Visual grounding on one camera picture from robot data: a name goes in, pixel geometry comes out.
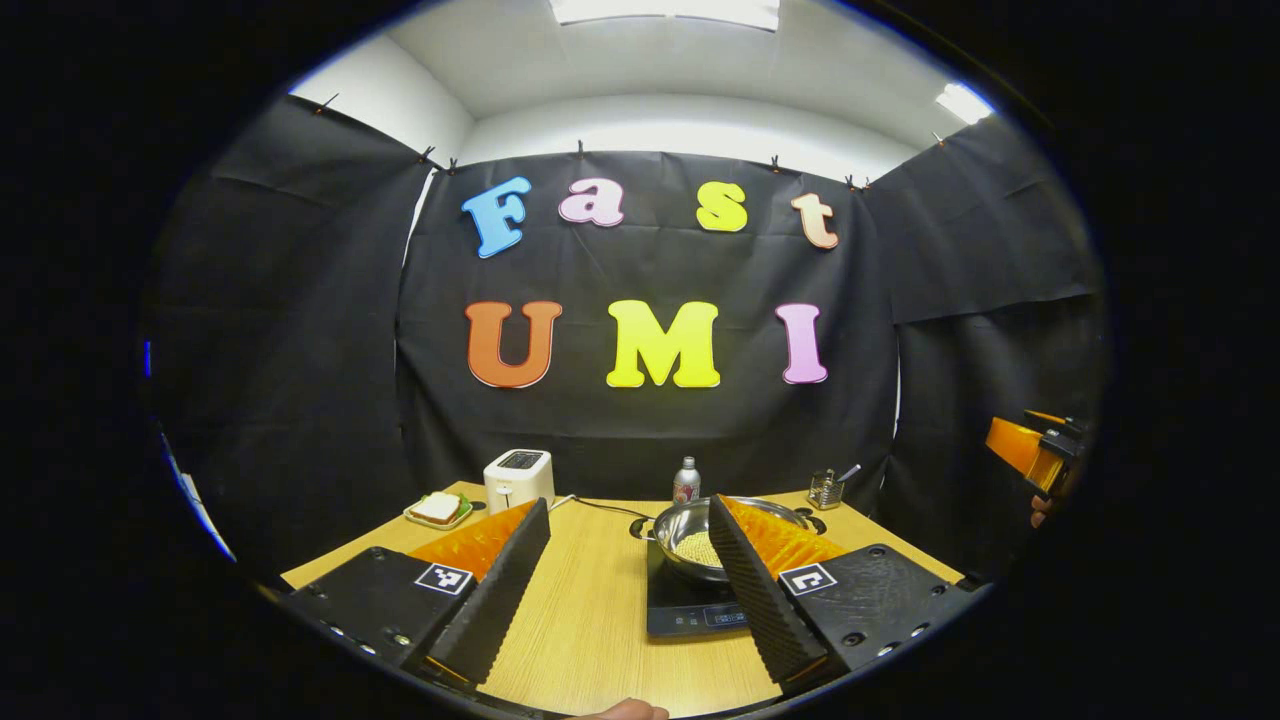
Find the pink letter i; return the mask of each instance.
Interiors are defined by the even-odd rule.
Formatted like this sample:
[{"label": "pink letter i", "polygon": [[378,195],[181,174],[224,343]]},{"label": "pink letter i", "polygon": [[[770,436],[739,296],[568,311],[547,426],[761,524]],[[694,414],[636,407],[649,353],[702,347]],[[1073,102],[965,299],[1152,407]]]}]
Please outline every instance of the pink letter i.
[{"label": "pink letter i", "polygon": [[778,318],[787,328],[787,369],[782,379],[791,384],[820,383],[827,369],[818,363],[818,337],[813,325],[822,314],[814,305],[778,305]]}]

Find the stainless steel pan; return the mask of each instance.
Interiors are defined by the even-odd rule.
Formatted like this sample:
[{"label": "stainless steel pan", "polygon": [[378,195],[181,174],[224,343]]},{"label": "stainless steel pan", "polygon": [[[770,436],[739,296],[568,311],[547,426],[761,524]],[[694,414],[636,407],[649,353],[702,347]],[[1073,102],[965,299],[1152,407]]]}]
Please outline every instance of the stainless steel pan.
[{"label": "stainless steel pan", "polygon": [[[822,520],[817,518],[806,518],[808,512],[810,512],[808,509],[801,509],[801,511],[797,512],[776,502],[769,502],[756,497],[733,497],[733,500],[744,505],[764,510],[771,515],[777,515],[778,518],[782,518],[783,520],[800,528],[808,529],[812,524],[819,536],[827,532],[827,525]],[[701,562],[694,562],[692,560],[686,560],[676,555],[676,546],[680,544],[680,541],[685,539],[687,536],[708,529],[709,510],[710,498],[708,497],[685,502],[682,505],[672,505],[671,507],[663,510],[653,520],[653,530],[649,533],[641,533],[641,528],[648,520],[641,518],[631,523],[631,537],[658,543],[662,553],[667,556],[667,564],[689,579],[709,583],[727,583],[728,575],[724,573],[723,568],[703,565]]]}]

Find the orange letter u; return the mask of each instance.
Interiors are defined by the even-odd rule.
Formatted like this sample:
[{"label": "orange letter u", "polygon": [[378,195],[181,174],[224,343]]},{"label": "orange letter u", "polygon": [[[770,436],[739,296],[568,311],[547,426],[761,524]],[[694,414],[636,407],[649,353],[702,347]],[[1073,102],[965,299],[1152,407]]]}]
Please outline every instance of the orange letter u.
[{"label": "orange letter u", "polygon": [[543,379],[552,364],[552,325],[564,309],[558,302],[525,304],[529,318],[529,357],[520,365],[502,361],[502,323],[511,315],[506,302],[474,302],[467,306],[471,340],[467,365],[477,380],[492,387],[529,387]]}]

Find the black curtain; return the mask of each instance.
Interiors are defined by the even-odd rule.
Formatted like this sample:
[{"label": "black curtain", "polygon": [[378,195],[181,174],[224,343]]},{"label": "black curtain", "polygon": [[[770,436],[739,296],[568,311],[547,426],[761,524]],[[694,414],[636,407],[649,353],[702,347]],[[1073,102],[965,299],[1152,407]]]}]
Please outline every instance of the black curtain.
[{"label": "black curtain", "polygon": [[[462,204],[516,176],[522,240],[477,256]],[[616,227],[570,223],[557,211],[580,178],[622,184]],[[740,232],[703,229],[696,193],[708,181],[746,195]],[[812,245],[791,200],[815,192],[833,208],[832,250]],[[500,452],[552,452],[558,493],[669,498],[692,455],[703,492],[759,495],[806,487],[809,473],[861,462],[876,473],[893,425],[896,350],[876,228],[840,182],[742,160],[666,152],[566,152],[481,163],[440,174],[422,208],[402,277],[398,377],[406,446],[417,480],[480,482]],[[468,304],[499,301],[512,315],[502,355],[527,354],[530,301],[563,306],[550,368],[527,388],[488,387],[467,365]],[[718,306],[714,364],[721,384],[613,388],[617,300],[643,300],[666,328],[680,306]],[[820,309],[815,329],[824,382],[787,384],[787,340],[774,309]]]},{"label": "black curtain", "polygon": [[961,571],[998,575],[1032,532],[1032,491],[986,447],[991,419],[1096,420],[1106,343],[1083,215],[997,117],[877,179],[865,202],[902,389],[883,484],[851,502]]},{"label": "black curtain", "polygon": [[143,304],[147,393],[250,573],[278,575],[420,495],[394,397],[396,278],[428,167],[298,97],[197,172]]}]

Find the white wall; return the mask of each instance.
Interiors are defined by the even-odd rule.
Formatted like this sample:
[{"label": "white wall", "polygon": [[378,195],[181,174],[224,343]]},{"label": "white wall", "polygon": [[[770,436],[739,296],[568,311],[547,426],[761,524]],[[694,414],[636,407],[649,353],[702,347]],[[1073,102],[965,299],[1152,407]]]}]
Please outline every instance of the white wall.
[{"label": "white wall", "polygon": [[919,152],[874,131],[769,102],[707,95],[616,95],[550,102],[475,124],[458,164],[591,150],[666,150],[778,164],[858,184]]},{"label": "white wall", "polygon": [[431,159],[457,158],[475,120],[435,77],[399,45],[378,36],[315,70],[292,95],[329,104]]}]

